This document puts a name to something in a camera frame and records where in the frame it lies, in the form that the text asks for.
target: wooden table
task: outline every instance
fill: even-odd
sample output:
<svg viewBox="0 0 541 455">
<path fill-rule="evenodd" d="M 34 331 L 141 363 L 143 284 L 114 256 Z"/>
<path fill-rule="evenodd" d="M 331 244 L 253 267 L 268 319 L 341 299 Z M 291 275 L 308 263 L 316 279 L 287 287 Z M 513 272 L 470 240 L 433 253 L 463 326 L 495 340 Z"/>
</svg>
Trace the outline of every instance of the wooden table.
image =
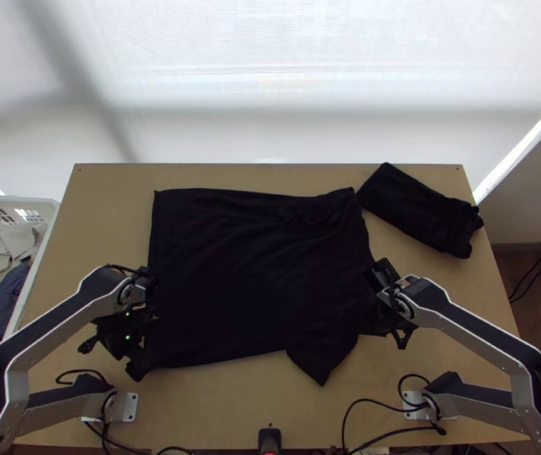
<svg viewBox="0 0 541 455">
<path fill-rule="evenodd" d="M 466 174 L 457 165 L 402 165 L 407 173 L 449 196 L 472 202 Z M 377 165 L 76 165 L 42 258 L 22 324 L 71 295 L 80 279 L 111 262 L 146 264 L 153 190 L 209 187 L 313 196 L 342 187 L 357 189 Z M 516 334 L 484 229 L 473 236 L 473 255 L 456 259 L 401 233 L 364 211 L 373 255 L 388 257 L 401 275 L 432 278 L 458 304 Z M 340 444 L 348 404 L 360 397 L 400 405 L 398 379 L 410 372 L 431 380 L 448 370 L 467 382 L 509 388 L 508 377 L 439 331 L 420 329 L 405 351 L 391 338 L 360 336 L 347 359 L 320 387 L 287 357 L 270 353 L 215 365 L 163 369 L 140 383 L 98 346 L 84 356 L 77 346 L 93 334 L 85 327 L 30 373 L 32 390 L 54 387 L 66 369 L 99 369 L 122 391 L 140 394 L 134 423 L 112 426 L 111 436 L 133 447 L 158 450 L 255 448 L 257 431 L 270 422 L 284 447 Z M 396 428 L 412 426 L 401 414 L 361 404 L 348 420 L 347 445 L 354 447 Z M 526 436 L 468 418 L 443 422 L 434 431 L 394 436 L 383 445 L 465 444 L 514 441 Z M 98 447 L 99 439 L 77 419 L 21 438 L 25 444 Z"/>
</svg>

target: white laundry basket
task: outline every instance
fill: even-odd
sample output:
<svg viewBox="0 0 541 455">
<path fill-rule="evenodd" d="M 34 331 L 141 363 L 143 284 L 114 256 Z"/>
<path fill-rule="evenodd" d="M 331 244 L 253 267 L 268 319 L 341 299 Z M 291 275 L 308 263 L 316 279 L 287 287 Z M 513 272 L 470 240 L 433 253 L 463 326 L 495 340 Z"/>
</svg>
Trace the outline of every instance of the white laundry basket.
<svg viewBox="0 0 541 455">
<path fill-rule="evenodd" d="M 46 232 L 45 238 L 42 240 L 39 251 L 36 254 L 36 258 L 24 286 L 21 290 L 20 296 L 15 303 L 15 309 L 13 310 L 13 315 L 7 330 L 5 331 L 5 336 L 9 337 L 19 328 L 21 322 L 21 317 L 24 313 L 24 307 L 30 290 L 32 289 L 32 284 L 36 273 L 38 273 L 38 267 L 42 255 L 45 252 L 47 243 L 49 242 L 49 237 L 51 236 L 51 231 L 53 229 L 53 224 L 55 223 L 55 217 L 57 216 L 59 210 L 59 202 L 53 199 L 37 199 L 32 197 L 16 197 L 16 196 L 0 196 L 0 225 L 3 224 L 23 224 L 30 223 L 32 221 L 44 221 L 49 229 Z"/>
</svg>

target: folded black cloth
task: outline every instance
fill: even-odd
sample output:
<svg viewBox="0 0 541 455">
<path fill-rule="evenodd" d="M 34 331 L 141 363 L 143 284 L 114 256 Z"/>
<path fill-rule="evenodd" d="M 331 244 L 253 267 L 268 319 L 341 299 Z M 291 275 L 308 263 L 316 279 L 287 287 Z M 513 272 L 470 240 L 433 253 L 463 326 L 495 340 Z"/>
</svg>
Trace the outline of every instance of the folded black cloth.
<svg viewBox="0 0 541 455">
<path fill-rule="evenodd" d="M 373 263 L 352 188 L 314 196 L 155 192 L 146 305 L 158 319 L 127 367 L 195 366 L 287 350 L 323 385 L 369 332 Z"/>
<path fill-rule="evenodd" d="M 483 226 L 479 208 L 435 190 L 384 163 L 357 192 L 360 204 L 407 235 L 466 259 L 470 238 Z"/>
</svg>

